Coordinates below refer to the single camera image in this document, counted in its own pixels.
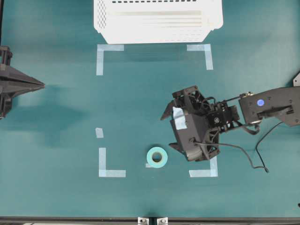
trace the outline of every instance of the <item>teal table surface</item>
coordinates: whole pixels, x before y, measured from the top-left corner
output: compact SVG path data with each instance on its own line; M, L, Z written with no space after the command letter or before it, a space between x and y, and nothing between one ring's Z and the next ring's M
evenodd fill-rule
M104 53L97 76L97 44L106 42L93 27L92 0L7 0L2 44L11 66L46 88L15 98L0 121L0 216L300 217L299 127L280 125L261 144L269 174L222 147L218 177L190 178L209 162L188 162L168 146L175 137L159 119L174 91L197 85L223 100L290 86L300 70L299 0L224 0L223 13L223 27L203 42L213 70L185 43L125 45ZM277 122L221 142L260 165L255 143ZM168 154L160 169L145 167L154 145ZM98 176L99 148L125 178Z

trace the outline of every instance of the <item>screw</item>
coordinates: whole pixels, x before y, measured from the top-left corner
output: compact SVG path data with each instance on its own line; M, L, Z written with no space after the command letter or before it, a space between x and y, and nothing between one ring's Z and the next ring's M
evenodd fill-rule
M215 123L219 123L220 122L220 119L218 117L214 118L214 122Z

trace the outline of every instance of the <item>robotic arm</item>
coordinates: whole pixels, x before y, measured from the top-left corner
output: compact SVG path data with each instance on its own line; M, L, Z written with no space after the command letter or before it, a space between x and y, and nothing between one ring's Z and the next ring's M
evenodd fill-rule
M216 102L214 97L205 98L197 86L192 86L173 93L173 98L161 120L172 116L170 122L177 142L169 145L188 161L209 160L219 154L219 146L226 145L218 144L223 132L242 128L256 135L264 118L277 117L291 127L300 124L300 87L277 88L255 95L249 92ZM239 99L245 124L239 122L237 107L227 104L234 99Z

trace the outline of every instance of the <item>metal bracket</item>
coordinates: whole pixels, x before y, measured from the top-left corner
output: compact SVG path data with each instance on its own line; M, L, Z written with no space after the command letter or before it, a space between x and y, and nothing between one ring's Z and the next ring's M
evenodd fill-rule
M295 76L292 83L294 87L300 86L300 72Z
M157 225L168 225L168 217L157 218Z
M147 217L138 217L137 218L138 225L149 225L149 218Z

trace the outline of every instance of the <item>blue tape marking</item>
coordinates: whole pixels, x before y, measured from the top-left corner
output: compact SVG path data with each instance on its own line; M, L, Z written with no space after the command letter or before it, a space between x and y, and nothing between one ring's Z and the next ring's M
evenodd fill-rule
M102 128L96 128L95 129L95 131L96 131L96 137L97 138L104 138L104 134L103 134L103 129Z
M187 51L204 51L205 54L205 62L206 62L206 69L213 70L213 63L212 63L212 54L211 54L211 45L187 45Z
M126 177L126 170L106 169L106 148L99 148L99 177Z
M218 164L217 156L210 159L210 170L190 170L189 176L196 177L217 177L218 176Z
M123 51L124 45L97 45L97 68L96 75L103 75L104 51Z

